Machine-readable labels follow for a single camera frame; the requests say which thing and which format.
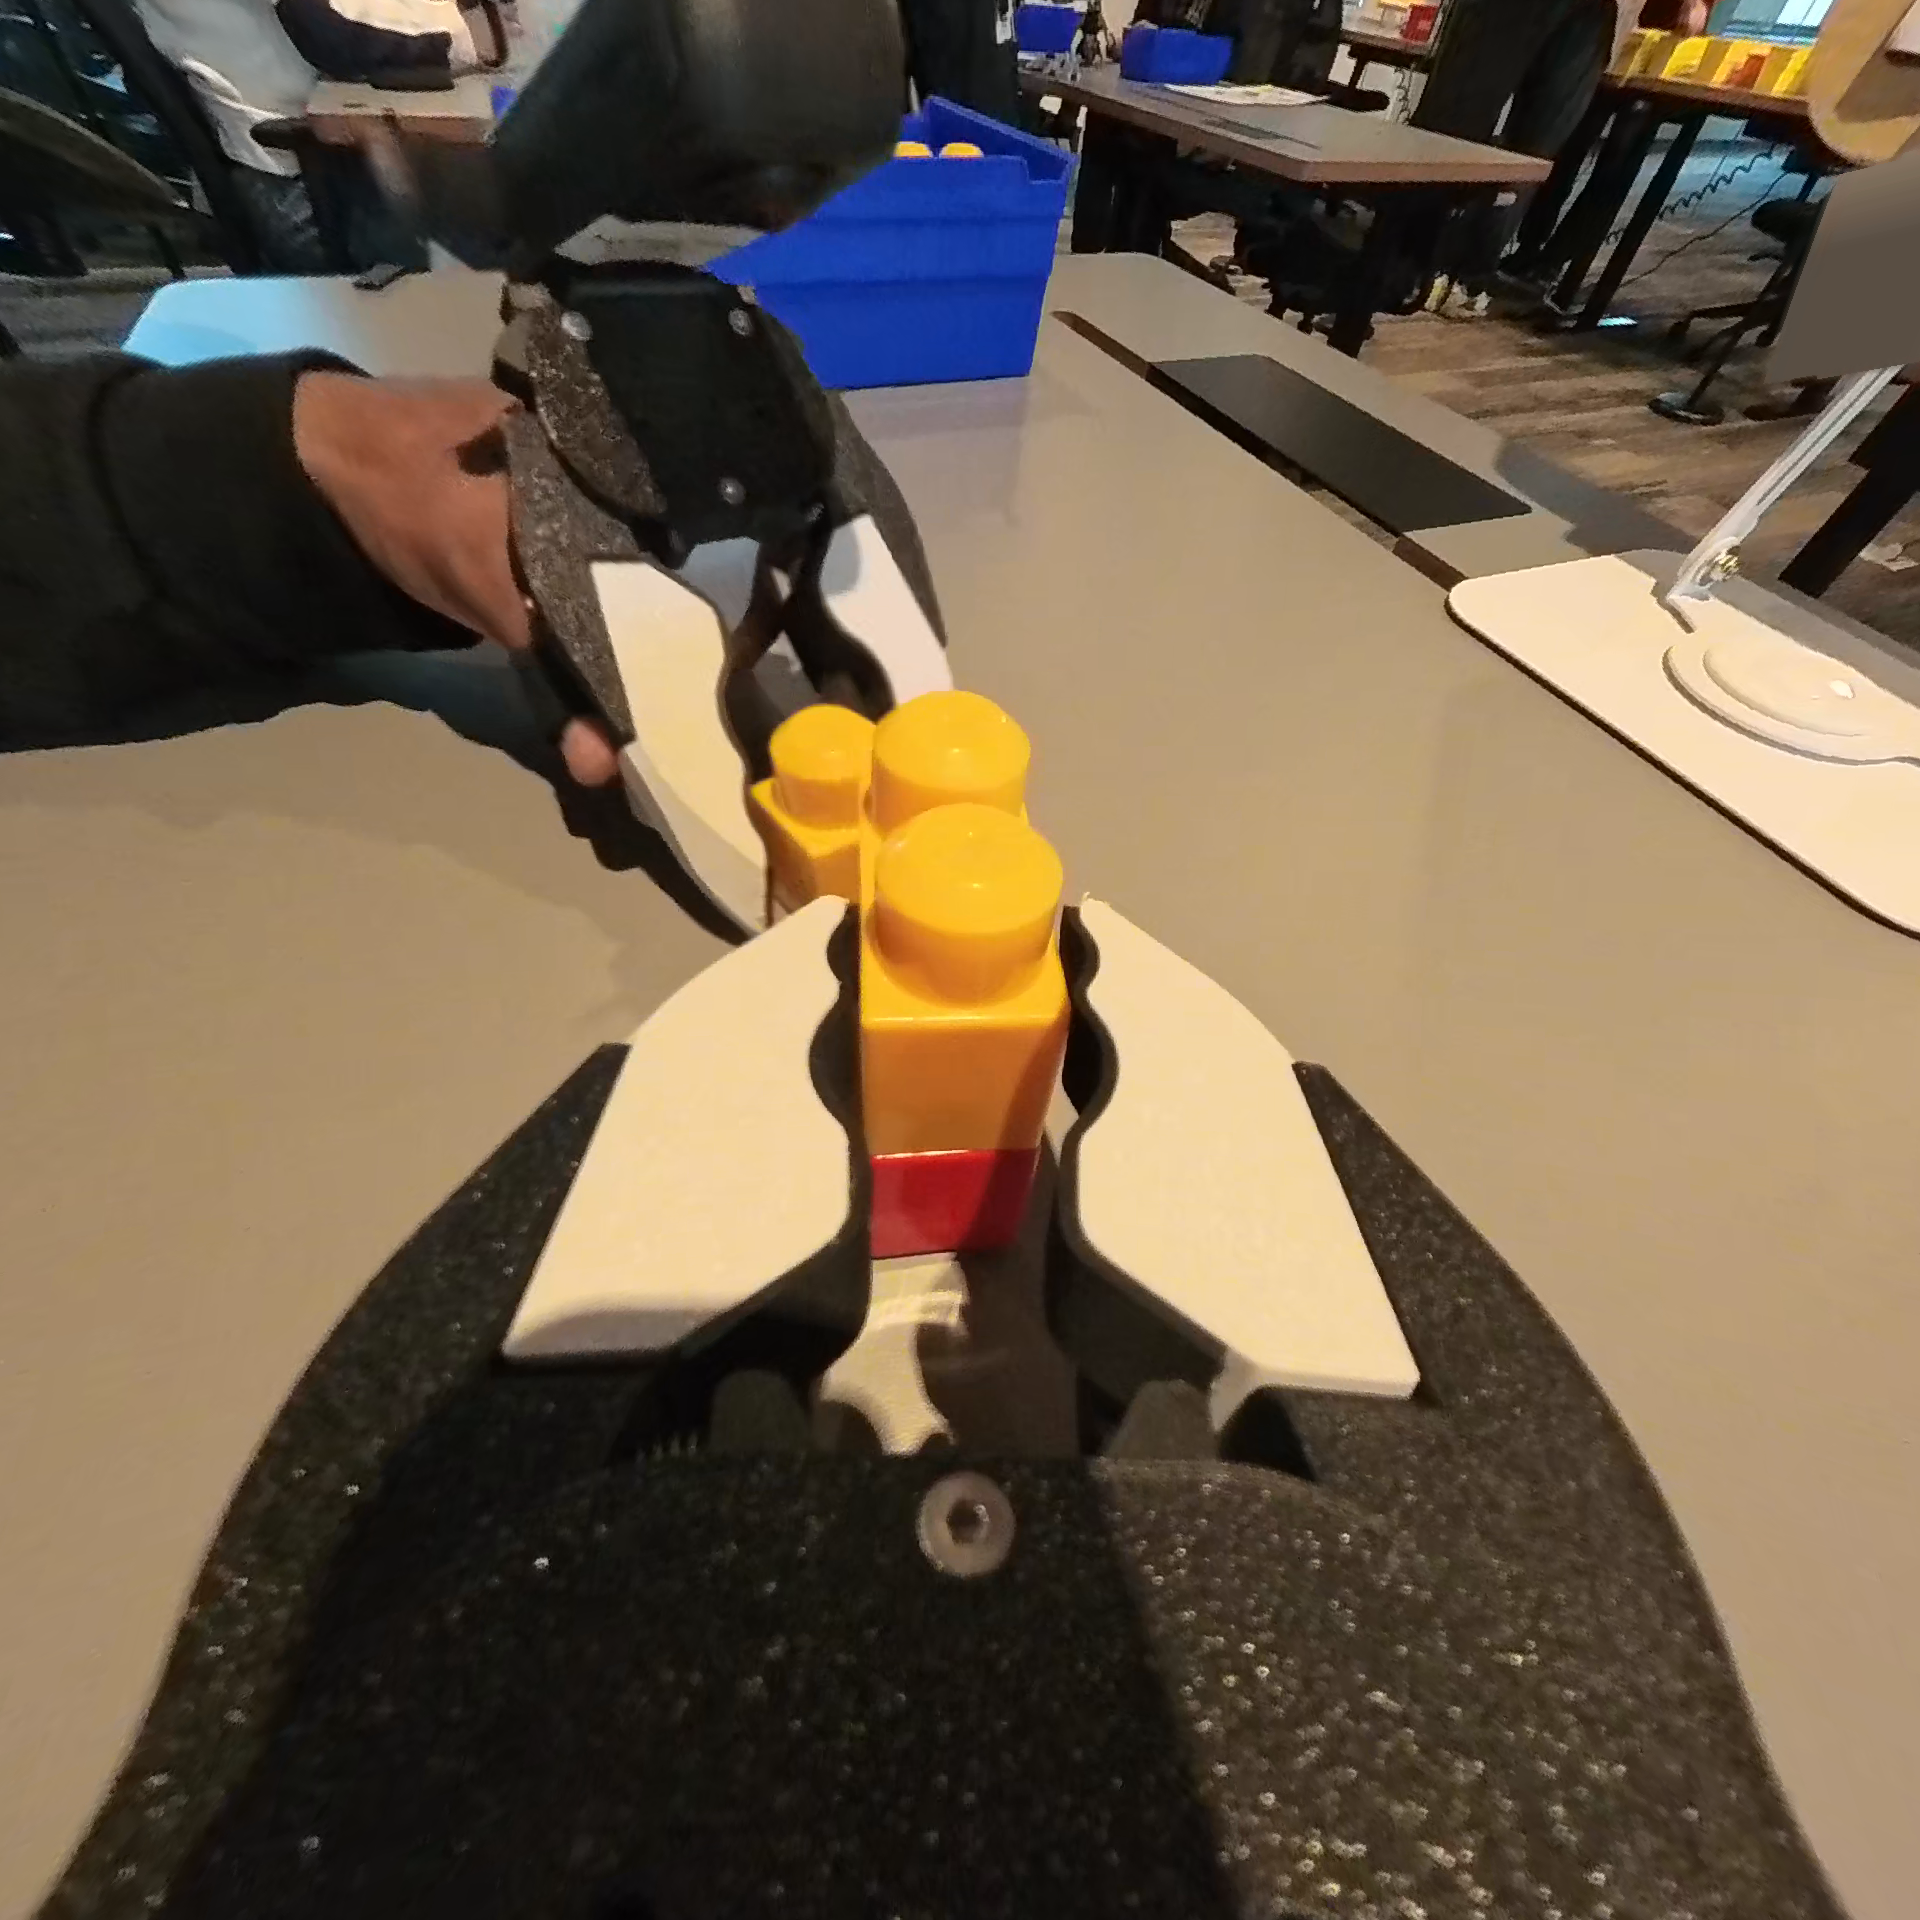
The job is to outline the black flat table panel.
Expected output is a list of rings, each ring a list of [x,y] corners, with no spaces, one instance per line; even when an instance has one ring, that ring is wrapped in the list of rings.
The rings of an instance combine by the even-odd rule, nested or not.
[[[1269,358],[1150,362],[1146,380],[1261,465],[1332,495],[1390,536],[1532,514],[1528,499]]]

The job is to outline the white desk stand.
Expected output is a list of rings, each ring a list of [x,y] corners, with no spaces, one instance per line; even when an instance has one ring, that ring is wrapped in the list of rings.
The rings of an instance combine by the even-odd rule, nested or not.
[[[1916,933],[1916,664],[1740,576],[1894,370],[1848,376],[1688,556],[1449,587],[1451,620],[1870,921]]]

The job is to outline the person's left forearm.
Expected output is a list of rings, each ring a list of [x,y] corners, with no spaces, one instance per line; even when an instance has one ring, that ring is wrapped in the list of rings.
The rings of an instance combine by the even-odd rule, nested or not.
[[[3,747],[108,740],[359,655],[477,644],[390,587],[297,465],[326,353],[3,362]]]

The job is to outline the tan rounded board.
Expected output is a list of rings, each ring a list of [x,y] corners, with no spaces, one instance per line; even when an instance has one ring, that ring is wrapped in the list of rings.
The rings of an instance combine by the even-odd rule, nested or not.
[[[1916,140],[1916,5],[1835,5],[1804,66],[1815,140],[1848,166]]]

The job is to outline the red mega block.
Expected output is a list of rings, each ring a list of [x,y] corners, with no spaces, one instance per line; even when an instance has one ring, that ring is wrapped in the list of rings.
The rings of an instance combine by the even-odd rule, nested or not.
[[[869,1160],[875,1261],[1001,1252],[1029,1212],[1042,1150],[939,1150]]]

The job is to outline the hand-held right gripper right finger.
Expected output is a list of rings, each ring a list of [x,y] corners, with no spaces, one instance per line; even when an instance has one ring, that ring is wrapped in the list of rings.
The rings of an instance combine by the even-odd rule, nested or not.
[[[1117,1406],[1192,1384],[1411,1401],[1411,1338],[1293,1052],[1220,983],[1085,900],[1053,1184],[1053,1338]]]

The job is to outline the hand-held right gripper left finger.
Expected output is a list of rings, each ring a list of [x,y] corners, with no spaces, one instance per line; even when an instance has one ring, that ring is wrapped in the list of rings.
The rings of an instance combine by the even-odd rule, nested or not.
[[[865,1160],[845,1116],[823,900],[731,946],[636,1025],[507,1361],[688,1356],[766,1312],[840,1356],[869,1312]]]

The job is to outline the brown office desk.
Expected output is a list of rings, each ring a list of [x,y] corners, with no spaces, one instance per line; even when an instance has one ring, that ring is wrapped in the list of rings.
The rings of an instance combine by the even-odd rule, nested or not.
[[[1308,311],[1324,322],[1336,353],[1360,358],[1373,323],[1404,313],[1413,294],[1419,238],[1458,203],[1502,189],[1536,188],[1552,165],[1506,146],[1418,131],[1342,106],[1216,106],[1166,85],[1125,82],[1112,66],[1076,71],[1020,71],[1029,101],[1057,98],[1085,115],[1079,137],[1098,145],[1094,188],[1111,194],[1111,213],[1074,199],[1074,253],[1135,253],[1163,258],[1192,279],[1209,279],[1199,258],[1173,241],[1182,219],[1170,165],[1216,162],[1196,188],[1200,213],[1229,213],[1233,188],[1252,181],[1302,189],[1313,199],[1355,203],[1368,225],[1350,265]]]

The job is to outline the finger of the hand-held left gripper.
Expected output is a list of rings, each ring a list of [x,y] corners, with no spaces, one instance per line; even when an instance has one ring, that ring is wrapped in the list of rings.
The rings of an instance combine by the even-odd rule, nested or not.
[[[616,756],[625,796],[706,903],[754,938],[766,928],[766,852],[724,716],[724,625],[659,567],[593,561],[589,580],[625,703],[630,741]]]
[[[952,694],[937,620],[919,609],[875,518],[851,518],[832,531],[818,596],[836,632],[878,671],[880,710]]]

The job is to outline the yellow mega block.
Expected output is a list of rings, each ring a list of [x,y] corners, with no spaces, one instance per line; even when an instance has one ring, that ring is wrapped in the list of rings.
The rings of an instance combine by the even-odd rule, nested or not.
[[[816,900],[865,903],[875,733],[872,719],[832,703],[795,710],[772,729],[769,778],[748,787],[772,919]]]
[[[1036,1150],[1062,1077],[1065,867],[1029,822],[1025,733],[977,694],[875,729],[859,868],[869,1152]]]

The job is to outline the person's left hand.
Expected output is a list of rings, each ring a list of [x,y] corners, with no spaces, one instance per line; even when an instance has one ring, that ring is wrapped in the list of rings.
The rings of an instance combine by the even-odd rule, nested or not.
[[[409,601],[518,659],[533,601],[508,549],[507,423],[487,380],[299,373],[297,465],[361,559]]]

